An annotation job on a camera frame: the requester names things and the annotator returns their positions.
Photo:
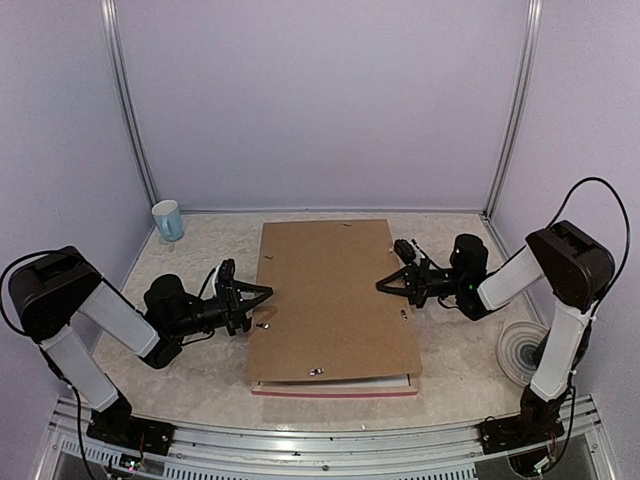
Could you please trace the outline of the brown cardboard backing board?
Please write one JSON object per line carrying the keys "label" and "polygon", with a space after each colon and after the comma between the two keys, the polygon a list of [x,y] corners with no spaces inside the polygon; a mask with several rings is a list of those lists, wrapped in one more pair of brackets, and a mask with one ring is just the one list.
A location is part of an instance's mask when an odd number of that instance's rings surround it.
{"label": "brown cardboard backing board", "polygon": [[419,375],[411,308],[377,290],[399,269],[385,219],[269,222],[256,280],[273,295],[253,311],[251,382]]}

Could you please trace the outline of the pink wooden picture frame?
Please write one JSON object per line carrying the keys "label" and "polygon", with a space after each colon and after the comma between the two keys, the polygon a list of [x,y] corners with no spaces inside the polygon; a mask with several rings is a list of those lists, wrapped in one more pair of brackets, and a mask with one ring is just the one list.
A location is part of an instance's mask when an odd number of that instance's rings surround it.
{"label": "pink wooden picture frame", "polygon": [[284,398],[306,398],[306,399],[368,399],[368,398],[395,398],[395,397],[411,397],[418,393],[418,387],[411,378],[411,386],[394,390],[382,389],[353,389],[353,390],[329,390],[329,389],[312,389],[312,390],[261,390],[252,387],[253,395],[284,397]]}

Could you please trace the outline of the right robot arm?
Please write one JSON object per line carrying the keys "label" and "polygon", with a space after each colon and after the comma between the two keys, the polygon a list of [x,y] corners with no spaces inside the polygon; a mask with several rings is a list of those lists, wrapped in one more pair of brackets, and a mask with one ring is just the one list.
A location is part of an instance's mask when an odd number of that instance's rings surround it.
{"label": "right robot arm", "polygon": [[616,275],[610,251],[566,220],[528,234],[523,246],[495,269],[488,266],[488,247],[470,233],[455,237],[446,267],[435,265],[410,240],[396,240],[392,250],[401,267],[379,280],[376,288],[416,308],[430,299],[451,300],[464,317],[479,321],[524,295],[546,289],[555,312],[528,385],[533,396],[546,403],[567,390],[589,325]]}

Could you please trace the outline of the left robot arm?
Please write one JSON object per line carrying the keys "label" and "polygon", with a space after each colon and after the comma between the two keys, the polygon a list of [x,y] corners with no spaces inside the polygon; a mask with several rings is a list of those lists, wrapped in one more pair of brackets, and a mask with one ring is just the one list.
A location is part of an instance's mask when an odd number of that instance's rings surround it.
{"label": "left robot arm", "polygon": [[102,414],[102,430],[121,445],[140,434],[124,394],[101,369],[74,322],[90,321],[147,366],[167,367],[183,349],[218,330],[234,336],[251,328],[251,311],[270,299],[268,286],[240,281],[226,259],[207,276],[211,296],[188,292],[175,274],[157,277],[139,309],[80,251],[67,246],[24,255],[1,273],[1,297],[17,319],[8,327],[31,340],[69,388]]}

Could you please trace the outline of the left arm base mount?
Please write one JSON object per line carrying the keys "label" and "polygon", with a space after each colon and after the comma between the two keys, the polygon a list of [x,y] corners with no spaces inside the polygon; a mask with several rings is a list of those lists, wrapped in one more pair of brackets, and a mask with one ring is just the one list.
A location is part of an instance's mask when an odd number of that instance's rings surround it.
{"label": "left arm base mount", "polygon": [[176,427],[168,422],[137,417],[128,400],[119,395],[103,411],[91,410],[87,427],[89,438],[136,450],[139,453],[167,456]]}

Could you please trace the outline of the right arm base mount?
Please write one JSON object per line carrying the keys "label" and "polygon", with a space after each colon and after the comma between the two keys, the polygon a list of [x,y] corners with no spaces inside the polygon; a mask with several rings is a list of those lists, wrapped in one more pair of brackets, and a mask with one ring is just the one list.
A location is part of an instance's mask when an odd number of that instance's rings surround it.
{"label": "right arm base mount", "polygon": [[560,419],[560,408],[570,392],[566,388],[558,398],[545,401],[529,386],[520,399],[520,412],[516,415],[487,417],[478,425],[483,453],[494,454],[561,437],[565,433]]}

